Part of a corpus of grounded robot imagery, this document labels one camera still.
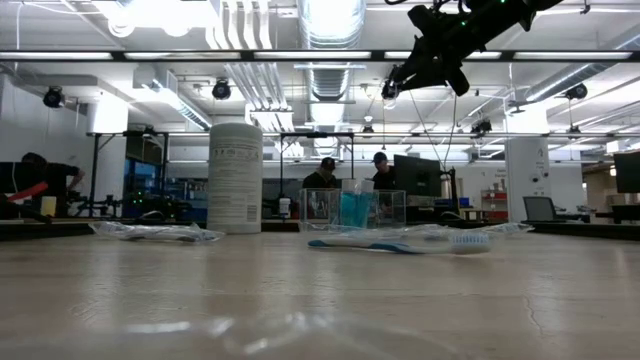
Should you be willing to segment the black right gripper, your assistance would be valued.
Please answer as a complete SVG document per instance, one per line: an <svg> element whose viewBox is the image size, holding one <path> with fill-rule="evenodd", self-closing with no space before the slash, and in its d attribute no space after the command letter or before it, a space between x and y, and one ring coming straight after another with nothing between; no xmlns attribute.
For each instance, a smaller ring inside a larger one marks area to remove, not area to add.
<svg viewBox="0 0 640 360"><path fill-rule="evenodd" d="M448 85L457 96L462 96L470 88L461 66L462 59L473 49L469 35L463 32L480 5L459 4L455 14L442 12L440 8L441 4L416 5L408 12L421 36L415 36L412 53L392 74L393 85L399 91Z"/></svg>

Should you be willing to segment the clear acrylic organizer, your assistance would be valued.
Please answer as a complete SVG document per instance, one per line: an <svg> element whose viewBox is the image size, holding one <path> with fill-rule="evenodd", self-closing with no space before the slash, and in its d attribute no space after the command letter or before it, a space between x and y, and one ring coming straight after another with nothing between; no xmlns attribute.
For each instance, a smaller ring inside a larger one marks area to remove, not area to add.
<svg viewBox="0 0 640 360"><path fill-rule="evenodd" d="M299 195L299 221L339 224L340 189L303 189ZM402 227L406 223L404 191L375 190L367 228Z"/></svg>

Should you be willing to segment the black overhead beam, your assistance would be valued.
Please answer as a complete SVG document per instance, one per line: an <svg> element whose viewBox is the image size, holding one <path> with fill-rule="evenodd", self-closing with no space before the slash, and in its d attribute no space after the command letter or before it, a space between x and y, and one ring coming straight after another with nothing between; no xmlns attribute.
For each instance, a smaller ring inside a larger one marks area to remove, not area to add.
<svg viewBox="0 0 640 360"><path fill-rule="evenodd" d="M211 50L211 51L38 51L0 50L12 62L400 62L408 51L391 50ZM474 52L468 63L640 63L640 50Z"/></svg>

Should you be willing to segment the black computer monitor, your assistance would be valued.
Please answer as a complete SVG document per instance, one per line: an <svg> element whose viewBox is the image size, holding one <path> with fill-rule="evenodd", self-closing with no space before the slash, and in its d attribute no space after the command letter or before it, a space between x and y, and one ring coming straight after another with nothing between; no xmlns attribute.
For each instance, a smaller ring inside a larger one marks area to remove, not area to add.
<svg viewBox="0 0 640 360"><path fill-rule="evenodd" d="M640 193L640 151L616 153L616 186L619 193Z"/></svg>
<svg viewBox="0 0 640 360"><path fill-rule="evenodd" d="M440 197L441 170L435 160L394 156L395 186L407 195Z"/></svg>

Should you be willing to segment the person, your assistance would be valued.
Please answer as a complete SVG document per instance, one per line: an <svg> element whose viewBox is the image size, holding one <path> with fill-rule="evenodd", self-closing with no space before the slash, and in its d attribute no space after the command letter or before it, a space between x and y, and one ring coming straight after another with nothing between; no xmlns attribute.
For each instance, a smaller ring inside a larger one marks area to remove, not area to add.
<svg viewBox="0 0 640 360"><path fill-rule="evenodd" d="M55 216L66 217L69 209L67 205L68 193L82 181L85 173L77 166L49 162L34 152L26 153L21 161L33 164L44 176L48 185L44 195L56 198Z"/></svg>
<svg viewBox="0 0 640 360"><path fill-rule="evenodd" d="M304 189L335 189L338 187L337 178L333 175L336 169L335 160L331 157L322 159L320 166L304 178Z"/></svg>
<svg viewBox="0 0 640 360"><path fill-rule="evenodd" d="M388 158L385 153L377 152L372 160L376 174L373 176L375 190L395 190L395 170L388 162Z"/></svg>

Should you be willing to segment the white square pillar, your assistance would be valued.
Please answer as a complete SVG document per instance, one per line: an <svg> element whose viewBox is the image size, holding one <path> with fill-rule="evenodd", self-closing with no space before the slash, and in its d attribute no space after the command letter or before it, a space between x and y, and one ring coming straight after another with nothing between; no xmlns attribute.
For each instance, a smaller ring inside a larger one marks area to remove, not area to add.
<svg viewBox="0 0 640 360"><path fill-rule="evenodd" d="M508 218L510 222L521 222L527 219L525 196L551 196L548 139L508 139L505 166Z"/></svg>

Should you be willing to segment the red shelf unit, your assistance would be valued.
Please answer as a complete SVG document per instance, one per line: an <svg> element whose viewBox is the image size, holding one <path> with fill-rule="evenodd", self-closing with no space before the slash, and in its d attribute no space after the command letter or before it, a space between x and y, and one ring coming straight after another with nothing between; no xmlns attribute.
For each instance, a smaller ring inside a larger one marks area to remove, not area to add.
<svg viewBox="0 0 640 360"><path fill-rule="evenodd" d="M482 190L481 210L488 222L506 222L508 220L508 200L505 191Z"/></svg>

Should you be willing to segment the white wipes canister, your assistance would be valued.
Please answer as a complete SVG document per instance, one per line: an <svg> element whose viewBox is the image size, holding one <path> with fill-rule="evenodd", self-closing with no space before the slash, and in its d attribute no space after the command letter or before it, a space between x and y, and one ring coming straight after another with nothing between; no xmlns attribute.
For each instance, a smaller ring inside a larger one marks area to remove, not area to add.
<svg viewBox="0 0 640 360"><path fill-rule="evenodd" d="M263 132L222 123L209 133L207 228L226 234L261 231Z"/></svg>

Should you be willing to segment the blue storage rack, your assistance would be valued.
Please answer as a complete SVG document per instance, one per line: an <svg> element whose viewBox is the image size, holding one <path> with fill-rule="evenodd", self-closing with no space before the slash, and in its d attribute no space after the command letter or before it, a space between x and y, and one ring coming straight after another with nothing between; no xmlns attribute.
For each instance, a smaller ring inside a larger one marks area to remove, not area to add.
<svg viewBox="0 0 640 360"><path fill-rule="evenodd" d="M162 178L160 165L127 158L124 169L122 217L139 218L157 211L152 219L205 222L205 179Z"/></svg>

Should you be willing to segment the red curved object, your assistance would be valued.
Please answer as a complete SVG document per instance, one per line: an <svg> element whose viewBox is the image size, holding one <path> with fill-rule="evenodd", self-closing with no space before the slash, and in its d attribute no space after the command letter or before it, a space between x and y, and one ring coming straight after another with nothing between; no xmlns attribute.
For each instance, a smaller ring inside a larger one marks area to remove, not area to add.
<svg viewBox="0 0 640 360"><path fill-rule="evenodd" d="M17 192L11 196L8 197L8 201L9 202L15 202L18 200L22 200L28 197L33 197L33 196L37 196L40 195L41 193L45 192L48 189L48 184L46 182L40 182L37 183L36 185L27 188L23 191Z"/></svg>

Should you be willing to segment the silver ventilation duct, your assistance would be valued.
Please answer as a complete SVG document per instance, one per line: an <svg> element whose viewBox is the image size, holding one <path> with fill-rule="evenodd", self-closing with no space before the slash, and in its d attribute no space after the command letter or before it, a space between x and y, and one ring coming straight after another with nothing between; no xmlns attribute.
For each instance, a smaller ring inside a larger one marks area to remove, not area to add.
<svg viewBox="0 0 640 360"><path fill-rule="evenodd" d="M359 46L366 0L297 0L297 9L303 48L354 50ZM316 130L338 130L351 78L347 63L313 63L306 71L309 120Z"/></svg>

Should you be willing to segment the black background rig frame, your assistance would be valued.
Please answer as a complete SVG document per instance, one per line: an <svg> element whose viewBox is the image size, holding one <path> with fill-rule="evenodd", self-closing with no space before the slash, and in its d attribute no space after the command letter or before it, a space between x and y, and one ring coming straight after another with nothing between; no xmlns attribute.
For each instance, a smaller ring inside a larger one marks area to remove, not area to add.
<svg viewBox="0 0 640 360"><path fill-rule="evenodd" d="M92 158L92 168L91 168L91 180L90 180L90 193L89 193L89 208L88 208L88 217L94 218L94 207L96 204L95 201L95 193L96 193L96 178L98 172L98 157L100 150L106 146L109 142L111 142L115 137L162 137L164 139L161 144L162 148L162 161L161 161L161 170L160 170L160 194L162 196L165 195L165 187L166 187L166 174L167 174L167 164L168 164L168 150L169 150L169 133L168 132L156 132L152 130L144 130L144 131L133 131L126 130L124 132L114 132L114 133L98 133L98 132L87 132L87 136L92 137L94 140L93 145L93 158Z"/></svg>
<svg viewBox="0 0 640 360"><path fill-rule="evenodd" d="M342 139L346 138L349 142L345 145L348 151L351 153L350 160L350 175L351 178L355 178L355 134L352 132L320 132L320 131L311 131L311 132L283 132L277 134L279 141L277 144L279 145L279 179L280 179L280 192L283 192L283 181L284 181L284 160L285 160L285 152L288 150L291 144L296 143L299 138L306 139L326 139L333 138L336 140L338 144L341 144Z"/></svg>

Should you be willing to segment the black aluminium table frame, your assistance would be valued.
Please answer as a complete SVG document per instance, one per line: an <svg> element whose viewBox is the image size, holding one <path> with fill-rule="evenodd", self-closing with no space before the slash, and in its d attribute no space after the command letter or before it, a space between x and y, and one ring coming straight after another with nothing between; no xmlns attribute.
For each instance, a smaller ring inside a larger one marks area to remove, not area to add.
<svg viewBox="0 0 640 360"><path fill-rule="evenodd" d="M533 233L640 242L640 225L528 222ZM0 224L0 242L91 235L88 221Z"/></svg>

